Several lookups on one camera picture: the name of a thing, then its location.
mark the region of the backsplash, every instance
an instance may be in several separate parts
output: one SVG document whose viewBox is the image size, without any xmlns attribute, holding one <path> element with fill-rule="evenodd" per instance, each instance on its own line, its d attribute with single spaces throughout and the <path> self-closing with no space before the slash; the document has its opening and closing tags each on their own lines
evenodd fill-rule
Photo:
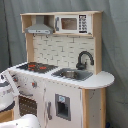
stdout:
<svg viewBox="0 0 128 128">
<path fill-rule="evenodd" d="M 94 57 L 94 42 L 94 38 L 79 36 L 35 35 L 33 36 L 34 61 L 76 68 L 79 53 L 82 51 L 88 51 Z M 87 55 L 82 56 L 82 63 L 84 64 L 85 61 L 87 70 L 93 70 L 94 66 L 90 65 Z"/>
</svg>

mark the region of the faucet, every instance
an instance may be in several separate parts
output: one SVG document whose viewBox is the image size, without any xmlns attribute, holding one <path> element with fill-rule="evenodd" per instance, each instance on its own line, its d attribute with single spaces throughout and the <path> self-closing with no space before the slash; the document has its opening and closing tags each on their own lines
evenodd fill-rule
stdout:
<svg viewBox="0 0 128 128">
<path fill-rule="evenodd" d="M 87 51 L 82 51 L 82 52 L 79 54 L 78 63 L 77 63 L 77 65 L 76 65 L 76 68 L 77 68 L 78 70 L 86 69 L 86 65 L 87 65 L 86 62 L 85 62 L 85 64 L 82 64 L 82 63 L 81 63 L 81 57 L 82 57 L 83 54 L 88 55 L 89 58 L 90 58 L 90 61 L 91 61 L 90 64 L 91 64 L 91 65 L 94 65 L 94 60 L 93 60 L 92 55 L 91 55 L 89 52 L 87 52 Z"/>
</svg>

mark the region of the microwave window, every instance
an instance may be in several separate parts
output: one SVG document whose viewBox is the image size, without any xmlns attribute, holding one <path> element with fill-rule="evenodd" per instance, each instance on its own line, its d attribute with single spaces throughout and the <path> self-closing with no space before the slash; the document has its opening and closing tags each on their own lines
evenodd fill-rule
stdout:
<svg viewBox="0 0 128 128">
<path fill-rule="evenodd" d="M 65 30 L 77 30 L 77 19 L 76 18 L 62 18 L 62 29 Z"/>
</svg>

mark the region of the oven window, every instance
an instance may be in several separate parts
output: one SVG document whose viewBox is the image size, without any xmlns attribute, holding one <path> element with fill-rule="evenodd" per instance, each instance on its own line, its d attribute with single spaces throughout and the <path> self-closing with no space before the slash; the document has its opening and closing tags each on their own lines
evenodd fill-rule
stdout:
<svg viewBox="0 0 128 128">
<path fill-rule="evenodd" d="M 19 111 L 20 111 L 20 116 L 24 116 L 26 114 L 33 114 L 37 116 L 36 101 L 28 99 L 23 96 L 19 96 Z"/>
<path fill-rule="evenodd" d="M 64 30 L 77 30 L 76 18 L 62 18 L 61 23 Z"/>
</svg>

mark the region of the gray curtain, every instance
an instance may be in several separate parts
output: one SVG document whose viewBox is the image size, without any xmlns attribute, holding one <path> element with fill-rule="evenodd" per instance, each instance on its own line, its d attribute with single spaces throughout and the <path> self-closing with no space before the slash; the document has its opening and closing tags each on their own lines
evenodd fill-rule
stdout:
<svg viewBox="0 0 128 128">
<path fill-rule="evenodd" d="M 3 18 L 2 21 L 0 20 L 0 27 L 2 27 L 2 29 L 0 29 L 0 69 L 3 70 L 5 67 L 9 66 L 9 58 L 12 65 L 26 61 L 25 36 L 21 32 L 21 13 L 88 10 L 103 11 L 103 70 L 112 73 L 116 78 L 115 83 L 107 88 L 107 121 L 111 123 L 113 128 L 127 128 L 128 1 L 4 0 L 4 2 L 7 32 L 4 27 L 5 23 L 3 23 L 5 21 Z"/>
</svg>

